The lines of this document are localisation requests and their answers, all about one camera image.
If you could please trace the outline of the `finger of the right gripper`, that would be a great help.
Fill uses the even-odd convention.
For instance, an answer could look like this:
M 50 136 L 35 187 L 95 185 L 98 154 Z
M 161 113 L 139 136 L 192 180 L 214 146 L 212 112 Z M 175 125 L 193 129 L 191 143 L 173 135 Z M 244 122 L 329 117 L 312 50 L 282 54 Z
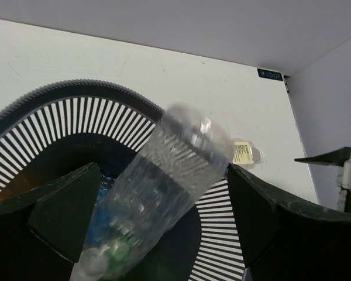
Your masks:
M 306 163 L 309 165 L 320 166 L 336 166 L 343 167 L 344 163 L 351 157 L 351 147 L 342 147 L 340 149 L 324 153 L 313 157 L 304 157 L 294 159 L 298 163 Z

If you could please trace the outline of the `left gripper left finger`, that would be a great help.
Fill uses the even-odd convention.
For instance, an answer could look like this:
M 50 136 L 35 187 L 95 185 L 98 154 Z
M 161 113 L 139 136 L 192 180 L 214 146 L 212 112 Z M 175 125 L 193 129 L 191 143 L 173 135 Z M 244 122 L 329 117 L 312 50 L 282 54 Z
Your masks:
M 0 280 L 69 280 L 101 184 L 89 163 L 0 202 Z

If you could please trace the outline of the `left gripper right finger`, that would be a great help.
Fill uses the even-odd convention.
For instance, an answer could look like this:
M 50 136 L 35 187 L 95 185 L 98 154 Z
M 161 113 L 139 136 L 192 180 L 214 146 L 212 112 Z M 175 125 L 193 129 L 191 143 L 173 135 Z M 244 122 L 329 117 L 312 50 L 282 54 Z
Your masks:
M 351 280 L 351 213 L 322 207 L 237 165 L 228 188 L 253 280 Z

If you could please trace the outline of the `small blue label water bottle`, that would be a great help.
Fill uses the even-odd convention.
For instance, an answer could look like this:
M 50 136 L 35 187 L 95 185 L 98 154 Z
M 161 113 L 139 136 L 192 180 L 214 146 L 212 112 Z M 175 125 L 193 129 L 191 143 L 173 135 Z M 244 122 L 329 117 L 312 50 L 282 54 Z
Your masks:
M 101 240 L 110 232 L 109 225 L 111 223 L 112 214 L 105 197 L 115 184 L 115 180 L 116 178 L 113 174 L 105 173 L 104 171 L 101 172 L 101 184 L 85 237 L 86 246 L 99 246 Z

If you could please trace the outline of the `green plastic soda bottle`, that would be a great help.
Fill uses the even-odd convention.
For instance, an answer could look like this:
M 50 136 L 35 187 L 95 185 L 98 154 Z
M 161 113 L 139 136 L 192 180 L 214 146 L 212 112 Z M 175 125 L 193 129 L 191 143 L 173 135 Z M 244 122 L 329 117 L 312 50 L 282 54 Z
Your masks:
M 129 260 L 132 247 L 127 240 L 114 238 L 101 246 L 102 252 L 114 262 L 123 263 Z

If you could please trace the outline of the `clear ribbed plastic bottle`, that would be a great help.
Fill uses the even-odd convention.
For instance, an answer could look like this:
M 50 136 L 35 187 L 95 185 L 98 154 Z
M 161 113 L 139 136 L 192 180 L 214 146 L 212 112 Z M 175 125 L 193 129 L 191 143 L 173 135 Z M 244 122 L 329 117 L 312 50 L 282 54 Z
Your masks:
M 191 105 L 169 106 L 106 195 L 110 232 L 99 246 L 84 245 L 71 280 L 128 273 L 223 177 L 233 154 L 233 140 L 220 124 Z M 114 262 L 102 252 L 101 246 L 114 238 L 132 247 L 128 261 Z

